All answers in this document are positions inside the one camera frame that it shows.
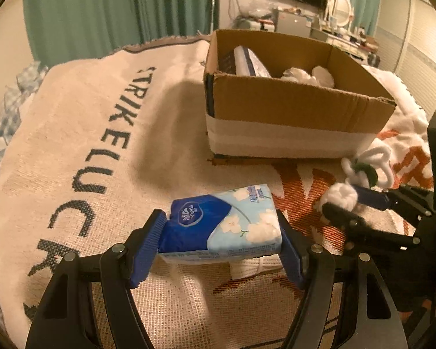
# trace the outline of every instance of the blue tissue pack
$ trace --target blue tissue pack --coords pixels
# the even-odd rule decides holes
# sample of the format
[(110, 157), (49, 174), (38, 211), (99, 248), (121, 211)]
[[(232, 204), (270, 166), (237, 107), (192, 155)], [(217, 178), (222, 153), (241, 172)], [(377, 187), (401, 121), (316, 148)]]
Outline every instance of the blue tissue pack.
[(281, 231), (266, 184), (174, 200), (158, 252), (172, 263), (213, 263), (279, 253)]

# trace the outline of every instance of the open cardboard box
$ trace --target open cardboard box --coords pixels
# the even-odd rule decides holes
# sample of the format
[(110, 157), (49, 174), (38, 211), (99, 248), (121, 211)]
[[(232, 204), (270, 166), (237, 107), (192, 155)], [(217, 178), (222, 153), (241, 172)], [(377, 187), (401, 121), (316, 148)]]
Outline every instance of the open cardboard box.
[[(273, 78), (219, 70), (235, 47), (250, 48)], [(291, 67), (321, 65), (335, 89), (280, 80)], [(387, 90), (338, 48), (314, 39), (248, 30), (217, 30), (204, 83), (207, 133), (218, 157), (340, 158), (368, 148), (392, 115)]]

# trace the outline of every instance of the blue gripper pad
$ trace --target blue gripper pad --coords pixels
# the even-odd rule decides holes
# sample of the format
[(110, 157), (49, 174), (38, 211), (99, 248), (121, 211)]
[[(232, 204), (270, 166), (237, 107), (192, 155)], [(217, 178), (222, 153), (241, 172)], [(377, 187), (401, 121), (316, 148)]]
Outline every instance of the blue gripper pad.
[(133, 255), (130, 256), (131, 260), (128, 260), (128, 267), (130, 267), (129, 263), (132, 267), (129, 277), (129, 286), (132, 289), (136, 289), (142, 281), (147, 279), (158, 251), (158, 240), (166, 220), (166, 213), (155, 209), (145, 225), (133, 231), (126, 241), (128, 250), (133, 251)]
[[(299, 289), (303, 290), (306, 284), (304, 269), (305, 272), (307, 272), (308, 269), (308, 254), (306, 250), (310, 245), (310, 242), (300, 231), (294, 230), (291, 227), (280, 210), (277, 210), (276, 213), (278, 215), (282, 237), (279, 259), (283, 264), (283, 268), (289, 281), (294, 283)], [(299, 248), (303, 253), (299, 253), (296, 248)]]
[(282, 228), (281, 235), (283, 242), (281, 243), (281, 253), (279, 254), (279, 259), (283, 264), (283, 268), (289, 281), (297, 285), (299, 289), (303, 290), (305, 286), (305, 279), (302, 275), (299, 254), (292, 246), (286, 232)]
[(358, 202), (362, 205), (367, 205), (380, 211), (385, 211), (391, 207), (391, 201), (385, 193), (366, 189), (358, 185), (352, 185), (352, 187), (357, 192)]

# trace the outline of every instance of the checkered pillow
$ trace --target checkered pillow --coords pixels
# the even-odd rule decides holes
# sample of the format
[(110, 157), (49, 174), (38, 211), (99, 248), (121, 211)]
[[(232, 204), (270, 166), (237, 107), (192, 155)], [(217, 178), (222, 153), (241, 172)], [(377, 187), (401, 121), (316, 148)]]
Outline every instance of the checkered pillow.
[[(0, 162), (48, 71), (47, 67), (40, 69), (39, 66), (39, 62), (32, 62), (16, 77), (17, 88), (8, 88), (5, 93), (0, 113)], [(5, 329), (1, 309), (0, 325)]]

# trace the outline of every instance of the beige blanket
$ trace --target beige blanket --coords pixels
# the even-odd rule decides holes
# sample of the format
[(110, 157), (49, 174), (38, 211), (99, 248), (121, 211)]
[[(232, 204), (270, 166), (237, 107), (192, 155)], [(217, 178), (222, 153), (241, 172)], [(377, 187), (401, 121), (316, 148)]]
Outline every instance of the beige blanket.
[[(168, 38), (49, 72), (0, 177), (0, 305), (18, 348), (65, 252), (102, 253), (176, 198), (267, 183), (294, 227), (333, 252), (342, 249), (343, 235), (312, 208), (329, 185), (344, 180), (337, 161), (275, 167), (209, 161), (207, 49), (202, 38)], [(414, 178), (430, 186), (422, 119), (415, 104), (405, 113), (399, 103), (381, 134), (394, 151), (397, 182)], [(417, 135), (417, 127), (425, 131)], [(394, 214), (363, 214), (379, 227), (409, 231)], [(178, 266), (156, 258), (133, 296), (155, 348), (272, 349), (281, 345), (301, 292), (283, 271), (232, 281), (229, 264)], [(336, 287), (329, 319), (338, 296)], [(99, 285), (94, 298), (104, 347), (113, 348)]]

